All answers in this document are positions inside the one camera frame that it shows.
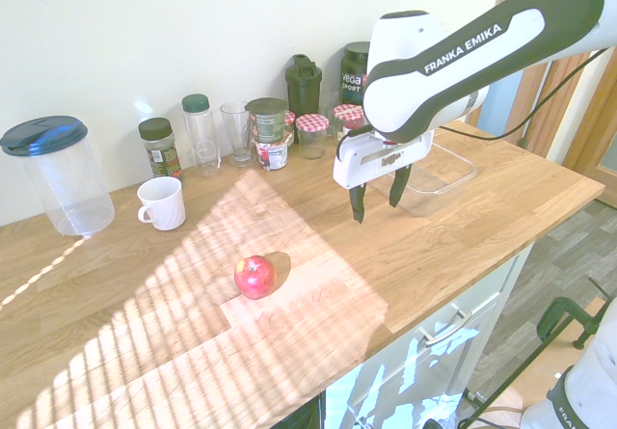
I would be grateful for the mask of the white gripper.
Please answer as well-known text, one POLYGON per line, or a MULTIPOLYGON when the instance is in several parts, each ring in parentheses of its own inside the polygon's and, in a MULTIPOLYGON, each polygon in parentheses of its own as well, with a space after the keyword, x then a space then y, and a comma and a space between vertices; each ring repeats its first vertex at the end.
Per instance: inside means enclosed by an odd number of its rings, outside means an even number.
POLYGON ((389 190, 389 205, 396 207, 407 187, 412 164, 425 158, 433 142, 429 130, 404 144, 387 145, 372 132, 343 138, 337 146, 333 178, 349 190, 349 198, 356 222, 364 219, 365 184, 395 171, 389 190))

